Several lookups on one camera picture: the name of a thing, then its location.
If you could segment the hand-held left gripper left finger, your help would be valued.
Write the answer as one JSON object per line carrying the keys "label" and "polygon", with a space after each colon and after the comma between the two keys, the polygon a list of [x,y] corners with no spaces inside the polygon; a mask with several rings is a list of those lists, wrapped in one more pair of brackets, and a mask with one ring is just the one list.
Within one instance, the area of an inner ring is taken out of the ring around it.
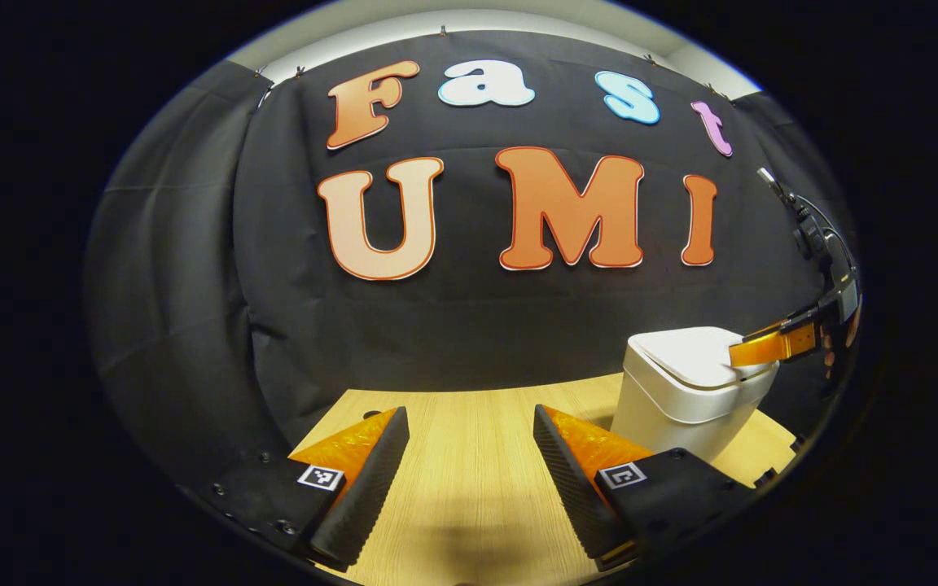
{"label": "hand-held left gripper left finger", "polygon": [[271,548],[348,571],[375,529],[409,440],[399,405],[290,456],[240,462],[194,494]]}

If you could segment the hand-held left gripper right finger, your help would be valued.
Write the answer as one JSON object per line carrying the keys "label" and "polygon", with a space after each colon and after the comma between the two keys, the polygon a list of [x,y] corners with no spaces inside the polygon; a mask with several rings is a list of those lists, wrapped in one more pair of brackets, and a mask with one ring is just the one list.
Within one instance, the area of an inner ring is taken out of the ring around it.
{"label": "hand-held left gripper right finger", "polygon": [[600,571],[669,557],[758,497],[688,449],[654,453],[549,405],[533,411],[533,441]]}

